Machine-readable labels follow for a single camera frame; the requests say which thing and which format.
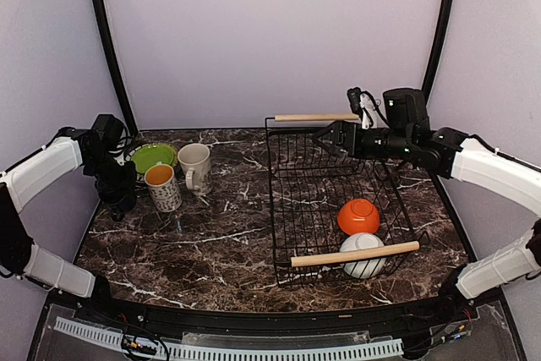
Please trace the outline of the green leaf-shaped dish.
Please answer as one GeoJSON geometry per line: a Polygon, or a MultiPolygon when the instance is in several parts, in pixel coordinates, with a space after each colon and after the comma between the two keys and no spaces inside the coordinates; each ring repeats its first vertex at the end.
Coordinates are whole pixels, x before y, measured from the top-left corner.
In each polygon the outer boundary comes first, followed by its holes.
{"type": "Polygon", "coordinates": [[[143,145],[130,157],[136,171],[144,174],[158,163],[171,165],[176,157],[174,150],[164,144],[143,145]]]}

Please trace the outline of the white cup with black characters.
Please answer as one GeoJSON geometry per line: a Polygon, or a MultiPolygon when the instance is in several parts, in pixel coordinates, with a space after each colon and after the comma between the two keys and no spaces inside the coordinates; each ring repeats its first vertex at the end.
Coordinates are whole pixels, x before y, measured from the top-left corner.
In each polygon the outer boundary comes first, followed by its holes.
{"type": "Polygon", "coordinates": [[[160,212],[173,212],[182,204],[182,195],[173,168],[167,164],[156,164],[144,175],[156,209],[160,212]]]}

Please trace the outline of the white mug with grey pattern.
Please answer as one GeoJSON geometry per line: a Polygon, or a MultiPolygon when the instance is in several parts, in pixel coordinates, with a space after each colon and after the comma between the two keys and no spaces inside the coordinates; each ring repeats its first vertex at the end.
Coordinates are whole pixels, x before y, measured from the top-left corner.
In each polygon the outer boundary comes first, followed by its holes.
{"type": "Polygon", "coordinates": [[[210,148],[200,143],[185,145],[178,152],[185,186],[192,194],[204,196],[212,191],[210,148]]]}

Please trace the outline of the orange bowl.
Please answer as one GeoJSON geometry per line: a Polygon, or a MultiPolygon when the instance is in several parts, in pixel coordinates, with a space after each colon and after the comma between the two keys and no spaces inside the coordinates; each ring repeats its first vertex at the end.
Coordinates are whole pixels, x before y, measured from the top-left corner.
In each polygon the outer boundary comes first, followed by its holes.
{"type": "Polygon", "coordinates": [[[350,200],[340,209],[337,223],[347,235],[361,232],[376,234],[380,229],[380,213],[369,200],[350,200]]]}

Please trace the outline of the dark green cup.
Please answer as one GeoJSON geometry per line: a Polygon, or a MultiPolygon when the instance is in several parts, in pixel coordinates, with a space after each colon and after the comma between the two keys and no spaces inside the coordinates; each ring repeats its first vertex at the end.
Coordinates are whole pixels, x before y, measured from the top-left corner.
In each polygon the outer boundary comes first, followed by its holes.
{"type": "Polygon", "coordinates": [[[113,197],[106,202],[110,211],[110,216],[115,222],[120,222],[126,213],[130,212],[136,205],[137,196],[135,194],[124,194],[113,197]]]}

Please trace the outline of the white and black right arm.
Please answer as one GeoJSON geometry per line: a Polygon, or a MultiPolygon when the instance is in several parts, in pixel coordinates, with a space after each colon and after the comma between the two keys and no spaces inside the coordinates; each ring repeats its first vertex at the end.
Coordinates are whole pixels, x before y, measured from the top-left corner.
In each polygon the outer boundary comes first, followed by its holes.
{"type": "Polygon", "coordinates": [[[492,203],[521,206],[535,223],[495,252],[458,268],[431,304],[431,314],[448,322],[464,300],[522,277],[540,275],[540,168],[489,145],[476,134],[443,127],[432,129],[421,90],[397,88],[375,107],[383,121],[355,123],[335,119],[312,140],[333,156],[357,160],[394,159],[421,167],[439,178],[476,188],[492,203]]]}

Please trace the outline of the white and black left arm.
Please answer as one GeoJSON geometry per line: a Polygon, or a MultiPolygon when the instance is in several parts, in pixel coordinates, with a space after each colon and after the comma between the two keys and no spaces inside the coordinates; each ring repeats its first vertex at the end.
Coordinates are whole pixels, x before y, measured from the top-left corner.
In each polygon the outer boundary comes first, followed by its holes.
{"type": "Polygon", "coordinates": [[[51,252],[57,243],[42,245],[31,236],[35,220],[50,233],[65,232],[69,222],[90,208],[87,196],[96,189],[111,218],[120,221],[136,205],[136,171],[120,155],[132,140],[126,126],[112,114],[100,114],[88,129],[63,127],[35,152],[1,172],[1,276],[87,299],[87,311],[102,324],[119,316],[104,276],[76,266],[51,252]]]}

